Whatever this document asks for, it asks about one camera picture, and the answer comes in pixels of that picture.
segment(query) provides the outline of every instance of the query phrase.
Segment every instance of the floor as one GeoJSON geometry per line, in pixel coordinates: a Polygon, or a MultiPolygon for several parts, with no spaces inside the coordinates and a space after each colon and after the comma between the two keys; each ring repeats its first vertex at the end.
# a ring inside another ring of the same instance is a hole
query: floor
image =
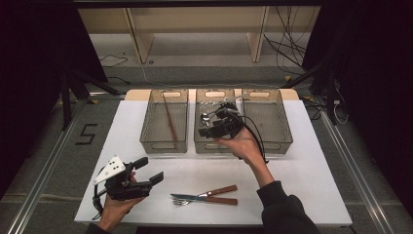
{"type": "MultiPolygon", "coordinates": [[[[282,38],[276,33],[268,37],[279,41],[282,38]]],[[[287,76],[293,78],[296,77],[293,73],[302,72],[289,60],[277,56],[267,42],[263,44],[260,61],[252,62],[245,35],[239,33],[157,34],[150,56],[142,66],[136,61],[129,35],[91,35],[91,38],[109,85],[120,91],[206,85],[276,88],[285,84],[287,76]]],[[[309,34],[304,34],[300,46],[305,47],[308,38],[309,34]]],[[[283,51],[293,56],[289,49],[283,51]]],[[[321,103],[322,97],[311,97],[308,91],[311,81],[297,85],[295,90],[300,97],[321,103]]],[[[0,233],[11,230],[16,216],[26,217],[23,233],[83,233],[86,230],[86,224],[73,221],[74,215],[123,98],[102,94],[103,91],[94,86],[88,89],[93,93],[89,100],[77,101],[72,97],[74,125],[69,131],[61,130],[61,104],[58,102],[51,110],[32,156],[26,159],[0,202],[0,233]],[[90,139],[82,133],[93,134],[93,142],[82,144],[90,139]],[[62,146],[56,147],[59,142],[63,142],[62,146]],[[34,204],[27,205],[33,194],[38,194],[34,204]],[[22,206],[30,209],[21,214],[22,206]]],[[[370,160],[351,116],[346,118],[345,110],[337,108],[337,118],[343,124],[330,126],[322,108],[314,107],[309,101],[305,103],[326,161],[354,221],[351,227],[321,227],[321,233],[412,233],[412,218],[370,160]]],[[[135,226],[120,225],[115,233],[135,230],[135,226]]],[[[168,233],[159,229],[150,231],[164,232],[168,233]]]]}

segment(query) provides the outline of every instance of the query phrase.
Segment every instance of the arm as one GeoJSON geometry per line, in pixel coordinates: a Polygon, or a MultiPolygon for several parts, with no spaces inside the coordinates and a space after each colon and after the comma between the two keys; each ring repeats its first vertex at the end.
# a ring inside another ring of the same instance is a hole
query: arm
{"type": "MultiPolygon", "coordinates": [[[[131,173],[131,181],[136,182],[136,179],[133,177],[134,175],[135,173],[131,173]]],[[[110,233],[133,208],[133,206],[141,202],[143,199],[144,197],[125,201],[116,201],[106,195],[100,221],[98,224],[91,223],[86,231],[86,234],[110,233]]]]}
{"type": "Polygon", "coordinates": [[[294,195],[287,196],[282,183],[274,180],[257,142],[246,128],[232,139],[216,138],[214,142],[228,146],[251,167],[260,187],[257,193],[264,206],[262,221],[266,233],[319,233],[301,201],[294,195]]]}

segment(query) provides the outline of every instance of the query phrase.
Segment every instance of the fork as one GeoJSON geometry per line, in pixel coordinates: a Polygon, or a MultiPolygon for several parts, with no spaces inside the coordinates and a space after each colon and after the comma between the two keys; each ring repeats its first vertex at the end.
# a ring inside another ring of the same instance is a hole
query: fork
{"type": "Polygon", "coordinates": [[[172,203],[176,205],[177,207],[182,207],[190,204],[192,201],[187,201],[187,200],[182,200],[182,199],[177,199],[177,198],[172,198],[172,203]]]}

